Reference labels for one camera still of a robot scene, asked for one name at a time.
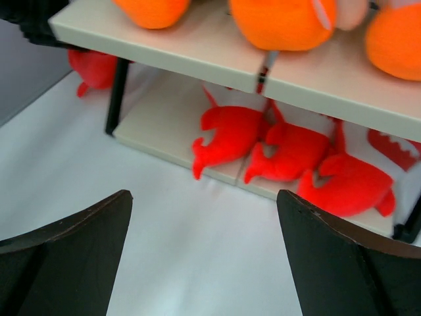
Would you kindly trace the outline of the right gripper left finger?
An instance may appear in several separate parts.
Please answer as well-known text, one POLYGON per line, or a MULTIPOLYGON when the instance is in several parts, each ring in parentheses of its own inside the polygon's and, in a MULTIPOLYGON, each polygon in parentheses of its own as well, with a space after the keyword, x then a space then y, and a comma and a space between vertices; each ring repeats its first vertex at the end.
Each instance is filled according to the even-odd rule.
POLYGON ((120 190, 1 241, 2 315, 106 315, 132 214, 120 190))

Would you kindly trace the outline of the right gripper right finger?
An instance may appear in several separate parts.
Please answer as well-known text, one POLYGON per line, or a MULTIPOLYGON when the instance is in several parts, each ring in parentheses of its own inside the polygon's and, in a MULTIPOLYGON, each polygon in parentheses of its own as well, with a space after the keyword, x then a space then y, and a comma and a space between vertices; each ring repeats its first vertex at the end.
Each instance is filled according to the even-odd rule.
POLYGON ((329 214, 288 190, 277 196, 303 315, 419 315, 420 248, 329 214))

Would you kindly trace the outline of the red shark plush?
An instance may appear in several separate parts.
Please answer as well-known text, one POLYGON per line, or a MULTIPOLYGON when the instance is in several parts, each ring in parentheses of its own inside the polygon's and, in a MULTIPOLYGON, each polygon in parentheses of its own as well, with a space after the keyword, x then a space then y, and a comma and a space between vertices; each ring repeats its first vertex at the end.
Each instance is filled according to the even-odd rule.
POLYGON ((297 194, 338 217, 352 217, 375 208, 383 217, 396 207, 394 185, 420 162, 420 143, 351 122, 340 121, 334 151, 317 169, 316 186, 305 172, 297 194))
POLYGON ((275 147, 275 151, 267 157, 264 144, 254 146, 244 176, 246 184, 255 177, 297 180, 305 171, 317 167, 331 147, 334 118, 273 99, 270 109, 276 123, 266 133, 264 144, 275 147))

